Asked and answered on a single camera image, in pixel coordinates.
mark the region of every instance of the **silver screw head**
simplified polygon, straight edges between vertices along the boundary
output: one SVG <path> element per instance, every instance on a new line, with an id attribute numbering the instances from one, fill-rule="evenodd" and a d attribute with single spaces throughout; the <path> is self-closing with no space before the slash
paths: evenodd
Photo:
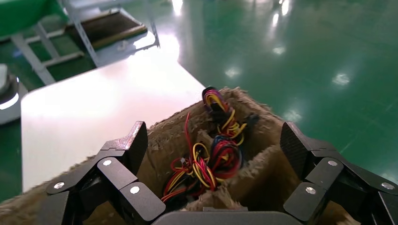
<path id="1" fill-rule="evenodd" d="M 56 184 L 54 185 L 54 188 L 55 188 L 55 189 L 60 189 L 60 188 L 63 187 L 64 185 L 65 185 L 64 182 L 58 182 L 58 183 L 56 183 Z"/>
<path id="2" fill-rule="evenodd" d="M 105 160 L 103 165 L 107 166 L 107 165 L 111 165 L 112 161 L 111 160 Z"/>
<path id="3" fill-rule="evenodd" d="M 132 194 L 136 194 L 136 193 L 138 193 L 138 191 L 139 191 L 139 187 L 137 187 L 137 186 L 134 186 L 130 189 L 130 193 L 132 193 Z"/>
<path id="4" fill-rule="evenodd" d="M 336 166 L 337 165 L 337 163 L 335 161 L 332 161 L 332 160 L 329 161 L 328 163 L 329 163 L 329 165 L 332 165 L 332 166 Z"/>
<path id="5" fill-rule="evenodd" d="M 306 188 L 306 192 L 308 192 L 308 193 L 310 193 L 312 195 L 314 195 L 316 193 L 315 189 L 313 189 L 312 187 L 307 187 Z"/>
<path id="6" fill-rule="evenodd" d="M 394 189 L 394 186 L 392 184 L 389 184 L 387 182 L 382 183 L 382 186 L 388 190 Z"/>

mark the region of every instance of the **wire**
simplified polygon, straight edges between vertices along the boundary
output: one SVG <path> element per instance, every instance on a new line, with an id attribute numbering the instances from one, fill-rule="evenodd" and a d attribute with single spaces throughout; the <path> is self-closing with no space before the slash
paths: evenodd
<path id="1" fill-rule="evenodd" d="M 247 123 L 240 125 L 235 119 L 235 109 L 230 107 L 226 103 L 221 94 L 214 88 L 209 88 L 203 95 L 203 102 L 205 108 L 210 112 L 213 118 L 217 117 L 219 110 L 221 110 L 225 116 L 224 119 L 216 120 L 218 134 L 223 134 L 231 139 L 236 139 L 237 145 L 241 145 L 245 139 L 243 130 L 247 126 Z"/>
<path id="2" fill-rule="evenodd" d="M 243 130 L 246 123 L 239 124 L 235 119 L 235 109 L 226 103 L 214 88 L 203 92 L 205 108 L 217 125 L 210 150 L 203 143 L 192 145 L 189 134 L 189 117 L 184 124 L 184 135 L 189 153 L 174 159 L 170 167 L 173 174 L 165 184 L 162 201 L 179 199 L 180 195 L 198 196 L 206 189 L 215 191 L 225 180 L 236 174 L 243 165 L 243 154 L 239 145 L 244 141 Z"/>

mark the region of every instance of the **black plastic part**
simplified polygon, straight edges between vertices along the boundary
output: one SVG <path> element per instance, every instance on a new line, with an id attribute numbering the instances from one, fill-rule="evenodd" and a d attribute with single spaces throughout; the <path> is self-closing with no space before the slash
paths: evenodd
<path id="1" fill-rule="evenodd" d="M 361 221 L 363 206 L 368 204 L 369 198 L 369 188 L 366 187 L 365 183 L 361 185 L 360 180 L 353 180 L 347 170 L 343 170 L 329 189 L 328 198 L 343 206 L 355 220 Z"/>
<path id="2" fill-rule="evenodd" d="M 138 178 L 114 157 L 103 158 L 97 163 L 97 167 L 118 190 L 138 181 Z"/>
<path id="3" fill-rule="evenodd" d="M 62 175 L 57 180 L 51 182 L 46 188 L 47 194 L 54 195 L 56 193 L 69 190 L 70 188 L 74 188 L 79 183 L 82 184 L 84 177 L 88 177 L 90 175 L 90 172 L 96 168 L 95 165 L 98 161 L 106 157 L 121 157 L 124 153 L 125 151 L 118 151 L 114 149 L 99 151 L 95 158 L 90 162 L 87 162 L 83 166 L 69 172 L 68 174 Z M 60 189 L 55 189 L 54 185 L 58 182 L 64 182 L 65 185 Z"/>
<path id="4" fill-rule="evenodd" d="M 129 184 L 120 193 L 127 200 L 126 208 L 134 219 L 142 219 L 144 223 L 150 224 L 166 210 L 166 205 L 143 183 Z"/>
<path id="5" fill-rule="evenodd" d="M 328 190 L 343 169 L 340 161 L 326 157 L 308 174 L 306 180 Z"/>
<path id="6" fill-rule="evenodd" d="M 122 158 L 121 161 L 128 168 L 128 170 L 130 170 L 133 174 L 137 174 L 147 146 L 148 136 L 145 123 L 138 121 L 134 124 L 134 127 L 127 136 L 124 138 L 107 141 L 94 159 L 51 182 L 47 186 L 46 192 L 48 195 L 53 195 L 66 190 L 75 192 L 73 188 L 78 186 L 77 189 L 80 189 L 83 185 L 84 178 L 90 175 L 95 168 L 95 165 L 100 160 L 107 157 Z M 60 189 L 55 189 L 54 185 L 58 182 L 64 182 L 65 185 Z"/>
<path id="7" fill-rule="evenodd" d="M 398 225 L 398 196 L 378 192 L 372 206 L 377 224 Z"/>
<path id="8" fill-rule="evenodd" d="M 281 212 L 171 212 L 153 225 L 301 225 Z"/>
<path id="9" fill-rule="evenodd" d="M 47 197 L 38 212 L 38 225 L 74 225 L 74 212 L 68 205 L 69 191 Z"/>
<path id="10" fill-rule="evenodd" d="M 231 211 L 237 211 L 237 212 L 248 212 L 249 209 L 247 207 L 240 207 L 239 209 L 215 209 L 213 207 L 203 207 L 204 212 L 231 212 Z"/>
<path id="11" fill-rule="evenodd" d="M 147 147 L 148 134 L 145 122 L 137 121 L 127 136 L 107 141 L 101 150 L 128 150 L 128 154 L 124 157 L 122 163 L 133 174 L 137 174 Z"/>
<path id="12" fill-rule="evenodd" d="M 302 180 L 321 158 L 330 157 L 341 161 L 347 167 L 353 179 L 361 180 L 360 182 L 363 181 L 374 189 L 398 195 L 398 185 L 348 162 L 332 144 L 306 137 L 291 122 L 285 122 L 282 126 L 280 145 L 290 165 Z M 386 189 L 382 187 L 381 184 L 384 182 L 391 183 L 394 188 Z"/>
<path id="13" fill-rule="evenodd" d="M 306 188 L 313 188 L 315 193 L 308 193 Z M 283 208 L 303 224 L 316 224 L 327 204 L 325 194 L 326 190 L 320 186 L 303 182 L 293 191 Z"/>
<path id="14" fill-rule="evenodd" d="M 79 191 L 79 198 L 85 212 L 93 211 L 97 206 L 109 200 L 111 186 L 100 176 L 89 178 Z"/>

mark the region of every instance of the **yellow wire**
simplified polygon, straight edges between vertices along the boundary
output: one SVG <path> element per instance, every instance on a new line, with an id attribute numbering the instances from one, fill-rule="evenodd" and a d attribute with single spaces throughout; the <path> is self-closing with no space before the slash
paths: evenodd
<path id="1" fill-rule="evenodd" d="M 242 132 L 242 130 L 243 130 L 246 126 L 247 126 L 247 123 L 242 124 L 242 126 L 241 126 L 240 128 L 238 128 L 238 129 L 239 129 L 239 132 L 237 132 L 235 135 L 233 135 L 233 136 L 231 137 L 231 139 L 236 138 L 236 137 Z"/>
<path id="2" fill-rule="evenodd" d="M 179 175 L 174 178 L 174 180 L 171 182 L 170 186 L 168 187 L 168 191 L 170 191 L 171 187 L 173 187 L 177 181 L 184 175 L 185 171 L 181 171 Z"/>
<path id="3" fill-rule="evenodd" d="M 241 144 L 243 143 L 243 140 L 244 140 L 244 138 L 243 138 L 243 136 L 242 136 L 242 138 L 240 139 L 240 141 L 237 143 L 237 146 L 241 145 Z"/>
<path id="4" fill-rule="evenodd" d="M 198 173 L 198 171 L 196 171 L 196 167 L 197 167 L 197 165 L 194 165 L 194 166 L 193 166 L 193 170 L 195 171 L 196 176 L 198 177 L 198 179 L 200 180 L 200 182 L 201 182 L 205 187 L 210 188 L 210 186 L 200 177 L 200 174 Z"/>
<path id="5" fill-rule="evenodd" d="M 210 171 L 209 167 L 207 167 L 207 172 L 210 175 L 210 179 L 212 181 L 213 187 L 215 187 L 216 183 L 215 183 L 215 180 L 214 180 L 214 176 L 213 176 L 213 173 Z"/>
<path id="6" fill-rule="evenodd" d="M 183 179 L 182 181 L 180 181 L 180 182 L 179 182 L 175 187 L 173 187 L 173 189 L 171 189 L 168 193 L 173 193 L 174 190 L 175 190 L 177 187 L 179 187 L 179 186 L 184 182 L 184 180 L 186 180 L 186 178 Z"/>
<path id="7" fill-rule="evenodd" d="M 204 144 L 200 143 L 200 142 L 198 142 L 198 143 L 196 143 L 196 144 L 193 145 L 193 147 L 192 147 L 193 152 L 195 152 L 195 148 L 196 148 L 196 146 L 198 146 L 198 145 L 202 146 L 202 147 L 205 149 L 205 151 L 206 151 L 207 157 L 210 157 L 209 150 L 207 150 L 206 146 L 205 146 Z"/>
<path id="8" fill-rule="evenodd" d="M 223 125 L 223 127 L 221 128 L 221 130 L 224 130 L 225 127 L 231 122 L 231 120 L 234 118 L 235 115 L 235 109 L 232 110 L 232 113 L 230 115 L 230 117 L 228 118 L 227 122 Z"/>
<path id="9" fill-rule="evenodd" d="M 211 103 L 212 103 L 211 99 L 214 100 L 222 108 L 222 110 L 226 111 L 226 109 L 224 108 L 224 106 L 223 106 L 221 100 L 218 98 L 218 96 L 216 96 L 215 94 L 208 94 L 206 96 L 206 103 L 208 105 L 211 105 Z"/>

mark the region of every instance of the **glossy floor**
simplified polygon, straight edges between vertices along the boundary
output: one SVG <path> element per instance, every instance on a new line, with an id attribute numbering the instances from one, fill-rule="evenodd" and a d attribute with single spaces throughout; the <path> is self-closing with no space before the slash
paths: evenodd
<path id="1" fill-rule="evenodd" d="M 204 85 L 248 90 L 306 135 L 333 143 L 353 163 L 398 183 L 397 1 L 151 4 L 162 49 Z M 147 22 L 139 3 L 124 7 Z M 66 37 L 55 42 L 65 52 L 73 45 Z M 0 45 L 0 52 L 28 89 L 41 85 L 12 44 Z M 91 68 L 84 58 L 51 72 L 60 80 Z M 20 191 L 19 127 L 17 121 L 0 131 L 2 160 L 11 160 L 0 164 L 0 183 L 7 186 L 2 198 Z"/>

